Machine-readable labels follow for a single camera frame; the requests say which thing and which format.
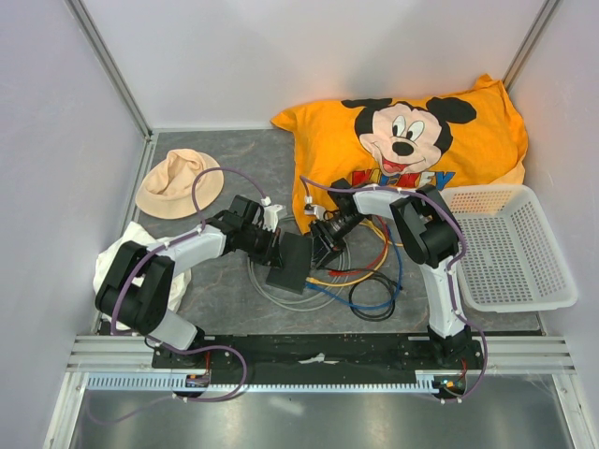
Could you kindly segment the black network switch box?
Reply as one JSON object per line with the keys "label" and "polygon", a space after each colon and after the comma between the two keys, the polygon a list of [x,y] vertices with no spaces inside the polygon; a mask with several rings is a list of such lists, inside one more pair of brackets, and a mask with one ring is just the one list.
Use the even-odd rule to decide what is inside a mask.
{"label": "black network switch box", "polygon": [[313,241],[308,236],[284,233],[280,242],[282,266],[271,268],[266,284],[301,295],[310,275]]}

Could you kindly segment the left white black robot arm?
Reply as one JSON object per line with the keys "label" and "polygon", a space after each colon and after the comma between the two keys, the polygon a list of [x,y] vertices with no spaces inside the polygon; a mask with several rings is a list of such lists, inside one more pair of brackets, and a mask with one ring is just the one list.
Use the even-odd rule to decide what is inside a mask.
{"label": "left white black robot arm", "polygon": [[278,224],[285,216],[286,207],[268,198],[235,196],[228,209],[175,238],[150,246],[123,243],[95,298],[95,307],[110,318],[110,334],[159,341],[184,367],[197,367],[206,354],[203,331],[168,308],[174,278],[235,251],[280,268]]}

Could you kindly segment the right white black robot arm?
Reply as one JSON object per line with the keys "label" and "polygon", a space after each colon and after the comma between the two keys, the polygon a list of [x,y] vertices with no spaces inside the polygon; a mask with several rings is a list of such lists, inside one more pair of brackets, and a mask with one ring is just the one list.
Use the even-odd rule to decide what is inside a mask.
{"label": "right white black robot arm", "polygon": [[392,220],[403,249],[419,265],[429,301],[429,357],[439,368],[450,368],[471,341],[471,330],[462,315],[455,268],[460,260],[460,226],[436,187],[418,190],[377,184],[351,187],[339,179],[326,189],[337,210],[325,210],[306,200],[305,213],[313,238],[313,266],[322,268],[343,250],[343,237],[370,216]]}

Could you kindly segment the peach bucket hat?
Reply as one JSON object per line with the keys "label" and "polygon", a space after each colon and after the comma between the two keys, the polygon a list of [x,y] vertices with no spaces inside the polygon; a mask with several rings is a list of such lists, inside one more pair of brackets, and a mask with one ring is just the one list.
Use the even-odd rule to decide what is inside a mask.
{"label": "peach bucket hat", "polygon": [[144,177],[136,193],[137,207],[158,219],[175,220],[196,212],[192,186],[203,170],[219,167],[204,152],[174,149]]}

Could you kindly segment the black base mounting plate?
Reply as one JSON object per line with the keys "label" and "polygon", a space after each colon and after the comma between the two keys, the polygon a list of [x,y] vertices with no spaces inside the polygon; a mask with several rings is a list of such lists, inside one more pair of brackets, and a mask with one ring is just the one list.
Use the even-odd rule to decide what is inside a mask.
{"label": "black base mounting plate", "polygon": [[471,340],[456,358],[439,361],[429,337],[402,333],[274,334],[207,336],[198,347],[221,345],[206,355],[154,351],[155,369],[204,369],[234,384],[242,376],[237,350],[248,367],[248,380],[410,382],[418,370],[472,372],[483,366],[483,349]]}

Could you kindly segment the orange Mickey Mouse pillow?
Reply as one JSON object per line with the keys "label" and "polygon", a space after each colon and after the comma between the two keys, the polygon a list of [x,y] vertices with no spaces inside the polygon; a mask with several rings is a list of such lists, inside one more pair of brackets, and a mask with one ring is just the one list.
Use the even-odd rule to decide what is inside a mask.
{"label": "orange Mickey Mouse pillow", "polygon": [[294,138],[292,210],[335,210],[327,187],[379,184],[416,189],[524,180],[528,135],[503,83],[488,75],[466,91],[421,99],[323,100],[279,112],[272,124]]}

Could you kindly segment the white plastic basket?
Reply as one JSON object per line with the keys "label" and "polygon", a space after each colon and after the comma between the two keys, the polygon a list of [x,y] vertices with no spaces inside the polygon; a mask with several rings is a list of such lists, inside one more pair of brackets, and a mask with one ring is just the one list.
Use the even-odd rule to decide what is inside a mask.
{"label": "white plastic basket", "polygon": [[446,188],[442,197],[467,243],[458,280],[469,307],[511,313],[576,304],[573,276],[532,189],[472,185]]}

